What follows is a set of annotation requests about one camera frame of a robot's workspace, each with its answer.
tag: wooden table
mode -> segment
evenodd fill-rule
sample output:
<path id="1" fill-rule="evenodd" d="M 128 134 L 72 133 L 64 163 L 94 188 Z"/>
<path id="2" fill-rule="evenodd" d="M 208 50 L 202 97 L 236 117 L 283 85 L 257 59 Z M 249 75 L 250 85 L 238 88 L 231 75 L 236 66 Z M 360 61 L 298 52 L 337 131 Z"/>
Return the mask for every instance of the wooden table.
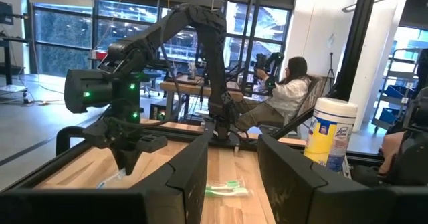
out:
<path id="1" fill-rule="evenodd" d="M 187 79 L 187 75 L 184 74 L 184 75 L 178 76 L 177 80 L 180 81 L 179 88 L 180 88 L 181 94 L 187 94 L 187 95 L 200 94 L 201 87 L 203 84 L 203 77 L 196 76 L 194 80 L 189 80 Z M 227 87 L 229 89 L 237 90 L 237 91 L 229 91 L 230 95 L 235 101 L 243 100 L 243 94 L 241 90 L 239 90 L 239 85 L 237 84 L 237 82 L 228 82 Z M 165 118 L 169 119 L 173 109 L 174 94 L 177 92 L 177 89 L 175 88 L 175 84 L 172 81 L 163 81 L 162 83 L 160 83 L 160 88 L 167 92 L 167 109 L 165 111 Z M 211 87 L 204 86 L 202 95 L 204 97 L 209 97 L 211 95 Z"/>
<path id="2" fill-rule="evenodd" d="M 167 123 L 164 126 L 198 130 L 198 126 Z M 304 145 L 303 140 L 283 138 L 282 142 Z M 148 176 L 174 155 L 187 143 L 169 141 L 168 145 L 152 154 L 143 153 L 134 172 L 123 178 L 119 188 L 128 188 Z M 63 167 L 57 173 L 38 184 L 43 189 L 95 188 L 96 185 L 117 171 L 111 152 L 107 149 L 91 148 L 80 157 Z M 201 223 L 240 224 L 275 223 L 269 201 L 260 176 L 256 152 L 223 148 L 209 148 L 207 182 L 225 182 L 242 179 L 245 186 L 253 191 L 249 197 L 205 197 Z"/>

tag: hand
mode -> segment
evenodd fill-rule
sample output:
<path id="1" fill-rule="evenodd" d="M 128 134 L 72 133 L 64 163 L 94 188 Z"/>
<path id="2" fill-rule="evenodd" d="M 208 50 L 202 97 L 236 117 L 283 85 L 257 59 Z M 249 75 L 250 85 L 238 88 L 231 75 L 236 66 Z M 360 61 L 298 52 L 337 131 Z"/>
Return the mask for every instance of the hand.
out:
<path id="1" fill-rule="evenodd" d="M 255 72 L 256 72 L 256 75 L 259 78 L 261 78 L 262 80 L 266 80 L 269 77 L 268 74 L 264 70 L 256 69 Z"/>

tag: toothbrush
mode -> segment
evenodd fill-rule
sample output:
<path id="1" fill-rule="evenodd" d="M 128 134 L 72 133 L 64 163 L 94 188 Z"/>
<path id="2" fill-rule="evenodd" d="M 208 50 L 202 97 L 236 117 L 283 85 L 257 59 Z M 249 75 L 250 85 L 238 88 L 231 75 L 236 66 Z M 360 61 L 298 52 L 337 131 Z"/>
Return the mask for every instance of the toothbrush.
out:
<path id="1" fill-rule="evenodd" d="M 239 181 L 227 181 L 225 185 L 221 186 L 210 186 L 207 185 L 207 189 L 210 190 L 233 190 L 234 188 L 241 187 L 241 183 Z"/>
<path id="2" fill-rule="evenodd" d="M 244 187 L 234 188 L 231 192 L 214 191 L 211 189 L 205 190 L 205 195 L 208 197 L 244 197 L 248 196 L 249 192 Z"/>

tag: long dark hair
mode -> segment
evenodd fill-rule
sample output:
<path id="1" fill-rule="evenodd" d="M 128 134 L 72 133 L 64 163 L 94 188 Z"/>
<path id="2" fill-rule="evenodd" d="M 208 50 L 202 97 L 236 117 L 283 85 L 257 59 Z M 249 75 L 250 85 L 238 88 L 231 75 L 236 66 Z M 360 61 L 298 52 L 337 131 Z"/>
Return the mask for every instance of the long dark hair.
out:
<path id="1" fill-rule="evenodd" d="M 290 75 L 278 84 L 288 84 L 292 80 L 308 76 L 306 74 L 308 71 L 308 63 L 306 63 L 303 57 L 290 58 L 288 60 L 288 70 L 290 71 Z"/>

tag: blue bin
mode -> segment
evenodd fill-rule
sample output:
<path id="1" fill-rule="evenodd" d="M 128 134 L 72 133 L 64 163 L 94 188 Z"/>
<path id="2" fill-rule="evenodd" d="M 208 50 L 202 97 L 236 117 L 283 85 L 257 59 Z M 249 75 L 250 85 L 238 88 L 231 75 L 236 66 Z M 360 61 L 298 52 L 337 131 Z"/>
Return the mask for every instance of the blue bin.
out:
<path id="1" fill-rule="evenodd" d="M 394 124 L 394 121 L 397 119 L 396 116 L 399 114 L 399 112 L 400 110 L 397 109 L 383 108 L 379 120 L 388 124 Z"/>
<path id="2" fill-rule="evenodd" d="M 413 92 L 414 92 L 414 90 L 412 88 L 410 88 L 409 93 L 407 94 L 407 97 L 411 97 L 413 95 Z M 390 85 L 384 91 L 384 93 L 387 96 L 401 99 L 402 97 L 404 97 L 404 95 L 406 93 L 406 87 L 405 86 Z"/>

